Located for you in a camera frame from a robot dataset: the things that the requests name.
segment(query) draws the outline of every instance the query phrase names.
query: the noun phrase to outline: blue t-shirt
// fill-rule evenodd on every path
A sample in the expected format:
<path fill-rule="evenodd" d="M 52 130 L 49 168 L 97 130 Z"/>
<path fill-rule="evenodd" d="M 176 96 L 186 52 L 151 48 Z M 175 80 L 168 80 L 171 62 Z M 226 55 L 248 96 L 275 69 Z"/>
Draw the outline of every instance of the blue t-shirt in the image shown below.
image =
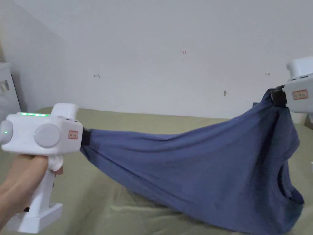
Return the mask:
<path fill-rule="evenodd" d="M 275 235 L 303 209 L 287 162 L 298 146 L 289 110 L 268 90 L 241 116 L 182 134 L 93 129 L 81 152 L 126 188 L 195 219 Z"/>

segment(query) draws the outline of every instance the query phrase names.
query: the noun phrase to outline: red label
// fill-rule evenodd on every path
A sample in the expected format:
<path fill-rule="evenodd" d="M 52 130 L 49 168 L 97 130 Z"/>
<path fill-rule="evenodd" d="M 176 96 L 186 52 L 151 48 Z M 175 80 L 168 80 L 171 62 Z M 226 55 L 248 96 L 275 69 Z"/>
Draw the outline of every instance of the red label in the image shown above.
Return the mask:
<path fill-rule="evenodd" d="M 69 131 L 69 139 L 78 139 L 78 131 Z"/>
<path fill-rule="evenodd" d="M 307 90 L 301 90 L 301 91 L 294 91 L 292 93 L 292 97 L 294 100 L 302 100 L 302 99 L 307 99 L 308 96 L 308 91 Z"/>

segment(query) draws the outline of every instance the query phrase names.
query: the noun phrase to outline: green led light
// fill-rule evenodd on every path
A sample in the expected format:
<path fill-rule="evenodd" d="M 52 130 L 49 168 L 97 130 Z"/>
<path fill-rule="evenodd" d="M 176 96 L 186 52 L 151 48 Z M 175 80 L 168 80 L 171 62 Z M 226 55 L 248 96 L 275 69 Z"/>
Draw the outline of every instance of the green led light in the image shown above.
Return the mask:
<path fill-rule="evenodd" d="M 37 117 L 48 117 L 49 116 L 49 114 L 29 113 L 29 112 L 22 112 L 21 115 L 37 116 Z"/>

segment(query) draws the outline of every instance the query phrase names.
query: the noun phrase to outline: white gripper device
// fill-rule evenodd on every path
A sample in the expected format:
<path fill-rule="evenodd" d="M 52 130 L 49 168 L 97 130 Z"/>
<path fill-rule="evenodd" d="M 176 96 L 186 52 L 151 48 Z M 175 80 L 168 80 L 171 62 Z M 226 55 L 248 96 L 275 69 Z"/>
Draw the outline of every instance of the white gripper device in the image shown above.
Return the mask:
<path fill-rule="evenodd" d="M 0 124 L 2 150 L 42 155 L 49 158 L 48 170 L 36 189 L 29 211 L 15 215 L 8 223 L 11 231 L 38 233 L 61 217 L 62 204 L 50 203 L 54 171 L 63 164 L 62 154 L 79 151 L 83 125 L 76 120 L 78 106 L 58 103 L 51 114 L 10 114 Z"/>

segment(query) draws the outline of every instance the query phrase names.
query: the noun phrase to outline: green bedsheet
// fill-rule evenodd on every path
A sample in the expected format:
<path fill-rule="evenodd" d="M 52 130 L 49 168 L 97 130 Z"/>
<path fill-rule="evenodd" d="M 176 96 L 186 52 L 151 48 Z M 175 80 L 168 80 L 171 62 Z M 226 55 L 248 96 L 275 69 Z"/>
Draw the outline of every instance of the green bedsheet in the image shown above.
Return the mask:
<path fill-rule="evenodd" d="M 50 113 L 52 108 L 39 110 Z M 226 119 L 101 112 L 81 109 L 77 119 L 86 128 L 146 133 L 181 133 Z M 313 231 L 313 131 L 296 125 L 301 145 L 290 159 L 294 186 L 305 198 L 303 214 L 289 234 Z M 1 152 L 0 182 L 14 159 Z M 80 153 L 64 156 L 64 174 L 55 180 L 52 202 L 63 204 L 62 218 L 42 235 L 234 235 L 240 234 L 195 221 L 179 212 L 129 192 L 100 172 Z M 5 229 L 1 235 L 16 234 Z"/>

